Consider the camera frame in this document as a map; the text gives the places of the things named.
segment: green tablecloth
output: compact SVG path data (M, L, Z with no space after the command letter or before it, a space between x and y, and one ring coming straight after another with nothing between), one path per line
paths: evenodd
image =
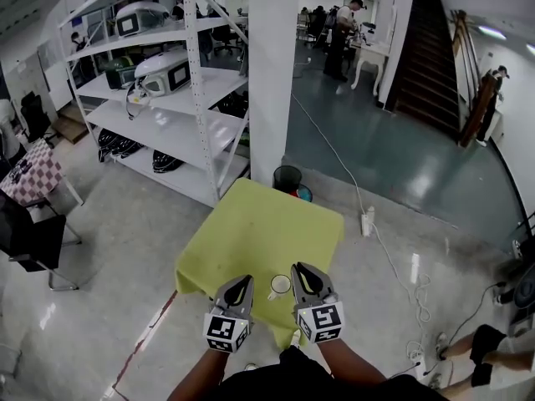
M217 288L240 275L254 276L252 316L265 322L277 345L289 345L297 329L293 294L270 302L270 283L277 274L290 276L290 266L305 261L324 272L344 236L344 219L322 208L254 181L239 179L176 262L178 292Z

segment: staircase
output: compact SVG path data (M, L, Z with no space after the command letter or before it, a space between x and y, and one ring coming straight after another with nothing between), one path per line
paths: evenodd
M451 36L440 0L414 0L387 106L458 140L459 103Z

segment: green floor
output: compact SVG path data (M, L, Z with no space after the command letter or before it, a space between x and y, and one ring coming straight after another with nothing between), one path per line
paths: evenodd
M374 76L362 72L355 91L323 75L324 55L296 46L293 93L329 138L362 188L447 221L460 230L510 251L522 219L514 189L496 152L467 149L420 121L375 106ZM292 100L287 157L326 175L351 182L336 157Z

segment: black and white marker cube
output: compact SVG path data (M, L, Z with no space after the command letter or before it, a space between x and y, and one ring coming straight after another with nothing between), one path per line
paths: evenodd
M236 352L250 333L249 321L206 313L202 335L211 349Z
M298 325L311 343L339 338L345 325L342 302L299 309Z

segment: ceiling light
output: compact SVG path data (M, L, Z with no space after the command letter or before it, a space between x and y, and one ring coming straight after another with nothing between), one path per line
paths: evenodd
M505 37L502 33L500 33L498 30L495 30L494 28L482 27L481 25L478 28L479 31L486 34L487 36L500 38L501 40L507 40L507 37Z

